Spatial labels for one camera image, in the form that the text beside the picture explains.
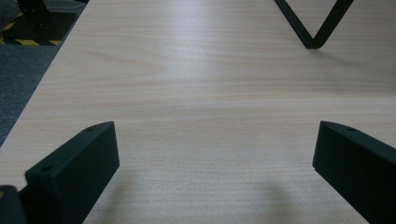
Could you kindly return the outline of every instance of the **yellow and black hazard tape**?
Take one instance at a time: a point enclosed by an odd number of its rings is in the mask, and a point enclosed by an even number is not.
[[[61,44],[60,40],[38,40],[38,39],[7,39],[3,38],[2,33],[6,30],[12,28],[15,24],[16,20],[23,16],[20,13],[13,21],[11,21],[0,33],[0,45],[9,44],[9,45],[27,45],[27,46],[58,46]]]

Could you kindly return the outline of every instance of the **floor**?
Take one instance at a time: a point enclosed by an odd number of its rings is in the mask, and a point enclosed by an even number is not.
[[[0,1],[0,30],[20,13],[15,1]],[[78,16],[85,7],[73,0],[44,2],[50,11],[73,12]],[[61,47],[0,45],[0,146]]]

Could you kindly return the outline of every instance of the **screw hole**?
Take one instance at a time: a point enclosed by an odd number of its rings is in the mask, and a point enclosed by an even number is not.
[[[41,168],[41,172],[48,172],[48,171],[50,171],[50,170],[52,170],[52,166],[44,166],[43,168]]]

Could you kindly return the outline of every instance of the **wooden table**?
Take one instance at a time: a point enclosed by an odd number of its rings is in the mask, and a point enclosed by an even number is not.
[[[314,34],[335,1],[289,0]],[[396,146],[396,2],[307,50],[272,0],[92,0],[0,149],[1,184],[114,120],[84,223],[364,223],[312,168],[321,120]]]

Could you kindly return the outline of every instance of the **wood grain surface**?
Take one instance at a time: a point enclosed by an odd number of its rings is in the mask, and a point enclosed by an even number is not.
[[[335,0],[289,0],[312,35]],[[272,0],[91,0],[0,149],[1,184],[114,120],[84,223],[364,223],[313,169],[321,120],[396,146],[396,2],[307,50]]]

